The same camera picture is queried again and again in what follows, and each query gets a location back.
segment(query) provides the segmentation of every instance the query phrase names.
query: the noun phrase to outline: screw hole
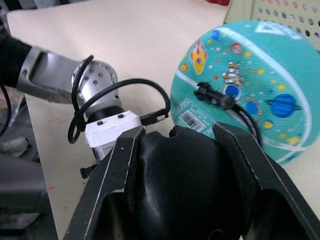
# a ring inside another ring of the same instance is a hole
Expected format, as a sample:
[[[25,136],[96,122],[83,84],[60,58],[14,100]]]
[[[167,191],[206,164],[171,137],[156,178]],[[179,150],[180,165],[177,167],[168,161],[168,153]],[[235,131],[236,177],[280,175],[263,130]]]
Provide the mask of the screw hole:
[[[28,71],[27,71],[27,69],[23,69],[23,71],[22,71],[22,76],[27,76],[27,73],[28,73]]]

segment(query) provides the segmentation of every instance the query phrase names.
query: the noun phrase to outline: astronaut print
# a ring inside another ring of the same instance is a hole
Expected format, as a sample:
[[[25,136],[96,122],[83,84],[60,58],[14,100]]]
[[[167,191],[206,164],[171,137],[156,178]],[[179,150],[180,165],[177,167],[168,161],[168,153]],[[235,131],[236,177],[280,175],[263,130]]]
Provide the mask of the astronaut print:
[[[224,95],[231,95],[235,101],[241,98],[241,87],[244,83],[244,78],[240,76],[240,63],[235,65],[234,61],[228,62],[228,70],[222,73],[225,87],[223,89]]]

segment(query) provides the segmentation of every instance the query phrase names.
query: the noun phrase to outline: white table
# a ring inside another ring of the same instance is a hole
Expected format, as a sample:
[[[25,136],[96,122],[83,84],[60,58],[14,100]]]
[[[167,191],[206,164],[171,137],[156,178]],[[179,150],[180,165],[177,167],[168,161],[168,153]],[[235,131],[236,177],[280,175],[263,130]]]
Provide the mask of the white table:
[[[72,59],[90,54],[111,64],[119,80],[141,77],[158,82],[169,93],[172,79],[189,46],[223,23],[227,8],[205,0],[95,0],[8,15],[11,34]],[[125,110],[144,115],[162,108],[156,91],[135,85],[121,88]],[[67,140],[71,105],[48,103],[27,96],[59,239],[62,239],[85,181],[79,169],[95,162],[82,137]],[[147,128],[168,135],[167,119]],[[320,217],[319,142],[285,168]]]

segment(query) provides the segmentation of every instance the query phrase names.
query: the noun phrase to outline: plastic crate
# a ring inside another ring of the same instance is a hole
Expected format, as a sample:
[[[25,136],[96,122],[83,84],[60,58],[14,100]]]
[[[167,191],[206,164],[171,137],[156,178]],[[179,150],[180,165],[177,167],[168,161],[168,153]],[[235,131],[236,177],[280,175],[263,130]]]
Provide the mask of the plastic crate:
[[[320,51],[320,0],[231,0],[224,23],[241,20],[286,25]]]

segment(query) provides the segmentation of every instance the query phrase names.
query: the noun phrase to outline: barcode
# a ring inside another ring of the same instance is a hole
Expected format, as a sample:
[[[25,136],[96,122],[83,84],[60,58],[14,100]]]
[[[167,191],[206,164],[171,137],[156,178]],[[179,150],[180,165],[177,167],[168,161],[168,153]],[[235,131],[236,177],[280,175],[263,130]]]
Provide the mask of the barcode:
[[[180,116],[180,119],[191,129],[200,132],[206,126],[189,110]]]

